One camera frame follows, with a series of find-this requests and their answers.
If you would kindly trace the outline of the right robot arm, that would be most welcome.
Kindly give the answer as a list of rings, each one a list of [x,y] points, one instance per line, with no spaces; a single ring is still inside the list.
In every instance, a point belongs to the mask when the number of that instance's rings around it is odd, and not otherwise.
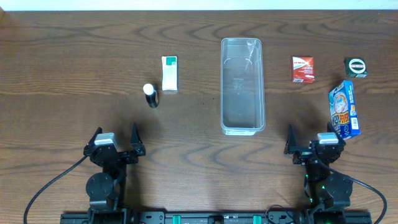
[[[327,132],[319,133],[308,146],[300,146],[292,125],[289,126],[284,154],[292,155],[294,164],[306,170],[305,194],[314,212],[342,210],[350,206],[353,181],[343,174],[332,171],[330,164],[340,158],[346,143],[336,133],[331,123]]]

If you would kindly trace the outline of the blue fever patch box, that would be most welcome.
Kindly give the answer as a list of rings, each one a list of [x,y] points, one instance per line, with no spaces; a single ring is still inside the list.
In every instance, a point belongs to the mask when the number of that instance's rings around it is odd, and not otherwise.
[[[328,94],[331,125],[344,139],[361,134],[358,113],[355,105],[353,82],[342,81]]]

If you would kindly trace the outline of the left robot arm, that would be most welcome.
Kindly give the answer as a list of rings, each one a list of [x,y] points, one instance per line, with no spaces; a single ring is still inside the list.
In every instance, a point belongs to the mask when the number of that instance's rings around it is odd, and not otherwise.
[[[91,210],[110,212],[117,210],[124,203],[126,166],[137,164],[139,157],[146,154],[137,124],[132,126],[130,145],[131,150],[119,151],[116,135],[104,133],[102,128],[98,127],[84,147],[83,154],[88,156],[92,163],[102,168],[101,172],[92,175],[86,183]]]

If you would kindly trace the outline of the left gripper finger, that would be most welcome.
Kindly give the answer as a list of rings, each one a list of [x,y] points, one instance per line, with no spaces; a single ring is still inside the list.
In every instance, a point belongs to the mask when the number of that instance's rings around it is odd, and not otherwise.
[[[96,129],[96,131],[95,131],[93,137],[89,140],[88,145],[89,145],[89,146],[94,145],[94,144],[95,144],[95,139],[96,139],[97,135],[102,134],[102,133],[103,133],[102,128],[101,128],[101,127],[98,127],[98,128]]]
[[[139,136],[138,130],[137,130],[137,124],[133,123],[132,126],[132,133],[131,133],[131,142],[130,145],[136,152],[144,152],[144,144],[141,141],[141,138]]]

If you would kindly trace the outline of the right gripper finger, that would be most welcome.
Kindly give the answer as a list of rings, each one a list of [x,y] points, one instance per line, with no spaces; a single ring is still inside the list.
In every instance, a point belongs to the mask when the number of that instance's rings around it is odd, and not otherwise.
[[[328,133],[334,133],[337,139],[342,140],[342,137],[336,132],[331,122],[327,122],[326,128]]]
[[[293,126],[290,124],[288,138],[285,144],[285,149],[296,149],[296,148],[297,148],[297,141],[295,138],[295,132]]]

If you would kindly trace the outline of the white green Panadol box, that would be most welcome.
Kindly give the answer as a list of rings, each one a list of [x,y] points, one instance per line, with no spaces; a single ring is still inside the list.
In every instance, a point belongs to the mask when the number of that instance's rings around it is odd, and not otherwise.
[[[162,57],[162,90],[178,90],[178,58],[177,56]]]

